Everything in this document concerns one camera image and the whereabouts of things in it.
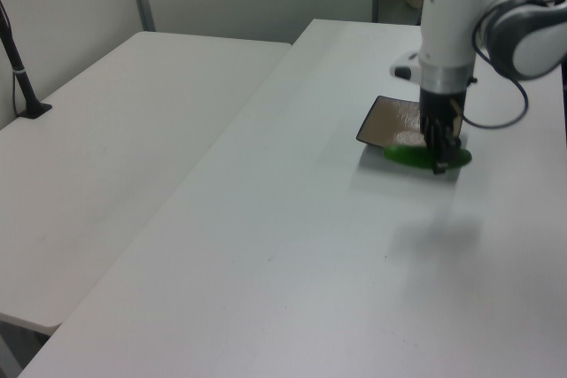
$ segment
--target black cable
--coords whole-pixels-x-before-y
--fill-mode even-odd
[[[4,4],[2,0],[0,0],[0,12],[2,13],[3,19],[6,21],[6,25],[8,27],[8,31],[10,32],[10,36],[12,36],[12,23],[10,22],[10,18],[8,18],[8,13],[4,8]],[[12,71],[12,108],[14,109],[14,115],[16,118],[19,117],[18,109],[16,108],[16,73]]]
[[[483,15],[483,17],[478,21],[478,23],[475,26],[475,29],[472,32],[472,47],[474,48],[475,52],[486,62],[488,63],[488,65],[490,65],[492,68],[494,68],[493,63],[491,62],[490,58],[484,54],[484,52],[478,47],[477,44],[477,37],[478,37],[478,32],[480,31],[480,28],[482,26],[482,23],[484,22],[484,20],[486,19],[486,17],[488,17],[491,13],[493,13],[493,11],[497,8],[498,6],[496,6],[495,8],[492,8],[490,11],[488,11],[487,13],[485,13]],[[506,127],[510,127],[510,126],[514,126],[518,121],[520,121],[523,117],[525,117],[525,114],[528,113],[528,110],[530,109],[530,100],[528,99],[528,94],[525,92],[524,87],[519,83],[519,81],[508,77],[507,75],[504,75],[505,78],[507,78],[508,80],[510,80],[512,83],[514,83],[516,85],[516,87],[518,88],[518,90],[520,91],[520,93],[522,94],[522,98],[524,99],[524,110],[513,120],[508,121],[506,123],[503,124],[495,124],[495,125],[485,125],[485,124],[478,124],[475,123],[474,121],[469,120],[463,113],[461,107],[457,104],[457,103],[453,103],[453,107],[455,109],[455,111],[457,112],[457,114],[459,114],[462,118],[462,120],[469,124],[470,126],[476,127],[476,128],[482,128],[484,130],[498,130],[498,129],[502,129],[502,128],[506,128]]]
[[[2,12],[4,19],[6,20],[6,24],[8,25],[8,30],[10,31],[10,35],[12,35],[12,24],[10,22],[10,18],[8,17],[8,12],[6,12],[4,8],[4,4],[2,3],[2,0],[0,0],[0,12]]]
[[[14,109],[14,115],[16,118],[19,117],[18,108],[16,108],[16,73],[12,72],[12,108]]]
[[[543,0],[544,4],[562,4],[565,0]]]

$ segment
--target white desk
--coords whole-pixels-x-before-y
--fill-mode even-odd
[[[289,45],[140,33],[0,132],[0,320],[52,333]]]
[[[355,140],[418,27],[314,21],[22,378],[563,377],[561,77],[458,181]],[[521,106],[483,64],[470,117]]]

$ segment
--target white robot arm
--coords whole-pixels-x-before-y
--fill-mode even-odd
[[[424,0],[422,46],[399,59],[391,74],[419,84],[421,131],[443,173],[461,147],[458,138],[478,46],[512,81],[538,78],[567,58],[567,4],[542,0]]]

